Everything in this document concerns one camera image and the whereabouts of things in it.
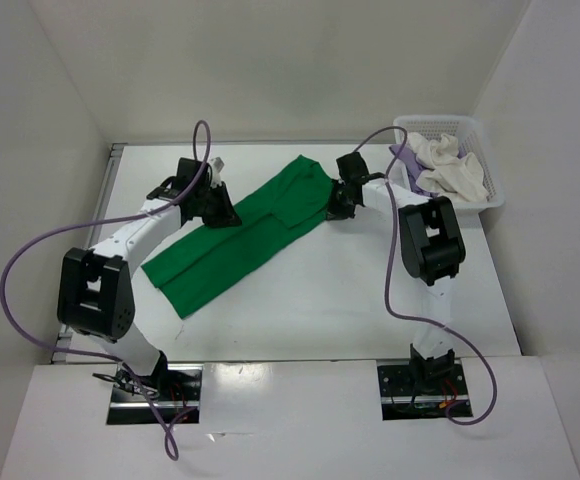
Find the green t shirt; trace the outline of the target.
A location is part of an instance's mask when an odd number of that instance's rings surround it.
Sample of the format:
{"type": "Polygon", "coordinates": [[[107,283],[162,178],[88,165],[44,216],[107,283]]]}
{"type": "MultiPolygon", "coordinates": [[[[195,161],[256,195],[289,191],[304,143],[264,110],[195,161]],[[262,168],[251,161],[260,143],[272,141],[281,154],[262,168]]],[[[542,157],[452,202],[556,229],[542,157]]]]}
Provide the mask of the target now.
{"type": "Polygon", "coordinates": [[[240,226],[201,226],[142,270],[184,319],[323,223],[331,190],[321,164],[300,155],[235,206],[240,226]]]}

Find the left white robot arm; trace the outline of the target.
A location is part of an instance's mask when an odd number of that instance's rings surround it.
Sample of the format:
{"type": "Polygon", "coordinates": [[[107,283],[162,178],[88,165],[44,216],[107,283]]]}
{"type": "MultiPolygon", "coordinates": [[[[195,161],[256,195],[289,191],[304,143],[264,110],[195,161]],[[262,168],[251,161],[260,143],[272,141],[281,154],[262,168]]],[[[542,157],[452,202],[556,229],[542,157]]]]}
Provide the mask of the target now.
{"type": "Polygon", "coordinates": [[[136,374],[135,389],[150,400],[164,396],[179,380],[168,372],[165,353],[134,324],[134,273],[157,246],[195,217],[209,227],[241,224],[223,182],[197,186],[172,205],[176,193],[157,187],[137,219],[88,250],[69,250],[62,261],[58,320],[92,337],[106,354],[124,363],[136,374]]]}

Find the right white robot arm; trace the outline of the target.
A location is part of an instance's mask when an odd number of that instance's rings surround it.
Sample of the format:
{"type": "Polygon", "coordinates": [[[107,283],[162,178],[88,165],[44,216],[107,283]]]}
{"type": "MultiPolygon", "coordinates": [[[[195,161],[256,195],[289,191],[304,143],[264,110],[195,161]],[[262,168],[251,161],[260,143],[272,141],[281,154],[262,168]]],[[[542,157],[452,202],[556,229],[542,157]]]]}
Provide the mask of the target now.
{"type": "Polygon", "coordinates": [[[445,386],[455,364],[449,325],[452,293],[466,249],[451,202],[426,198],[383,179],[379,174],[335,180],[326,218],[346,220],[358,206],[374,209],[392,222],[384,280],[384,305],[394,317],[416,322],[421,329],[410,344],[409,382],[413,395],[445,386]],[[425,288],[419,314],[402,314],[391,306],[395,259],[425,288]]]}

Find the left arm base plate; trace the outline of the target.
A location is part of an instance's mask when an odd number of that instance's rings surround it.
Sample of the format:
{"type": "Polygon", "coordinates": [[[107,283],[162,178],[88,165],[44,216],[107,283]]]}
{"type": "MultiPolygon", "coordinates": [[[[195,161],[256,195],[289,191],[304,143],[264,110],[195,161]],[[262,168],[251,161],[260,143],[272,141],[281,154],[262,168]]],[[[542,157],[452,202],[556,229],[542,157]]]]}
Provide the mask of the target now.
{"type": "MultiPolygon", "coordinates": [[[[164,391],[146,385],[149,397],[167,424],[172,421],[177,424],[198,424],[202,366],[179,366],[170,372],[174,376],[174,384],[167,386],[164,391]]],[[[106,421],[108,425],[157,423],[147,400],[127,372],[118,369],[114,375],[93,373],[92,376],[112,386],[106,421]]]]}

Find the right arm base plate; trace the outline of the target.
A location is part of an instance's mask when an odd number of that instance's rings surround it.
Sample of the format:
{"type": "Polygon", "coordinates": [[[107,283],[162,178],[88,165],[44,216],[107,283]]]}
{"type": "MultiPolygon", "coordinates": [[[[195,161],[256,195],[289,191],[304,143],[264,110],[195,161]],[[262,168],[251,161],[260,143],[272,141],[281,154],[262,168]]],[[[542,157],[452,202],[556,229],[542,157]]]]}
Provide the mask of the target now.
{"type": "Polygon", "coordinates": [[[376,367],[384,421],[444,418],[448,407],[453,417],[473,417],[460,361],[447,379],[428,386],[415,385],[407,360],[381,361],[376,367]]]}

